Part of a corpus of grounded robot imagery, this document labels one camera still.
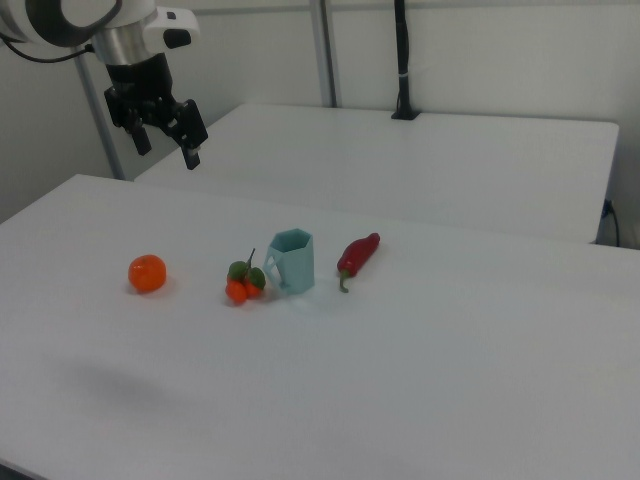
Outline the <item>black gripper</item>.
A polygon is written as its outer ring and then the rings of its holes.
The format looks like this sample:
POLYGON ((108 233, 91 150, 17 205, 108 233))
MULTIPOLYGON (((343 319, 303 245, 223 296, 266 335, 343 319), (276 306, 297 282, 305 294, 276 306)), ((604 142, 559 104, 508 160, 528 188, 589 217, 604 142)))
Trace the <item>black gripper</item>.
POLYGON ((132 138, 140 156, 151 151, 147 126, 160 129, 179 146, 188 170, 200 163, 208 133, 196 103, 177 101, 166 56, 157 54, 132 65, 106 67, 112 86, 104 92, 113 124, 132 138))

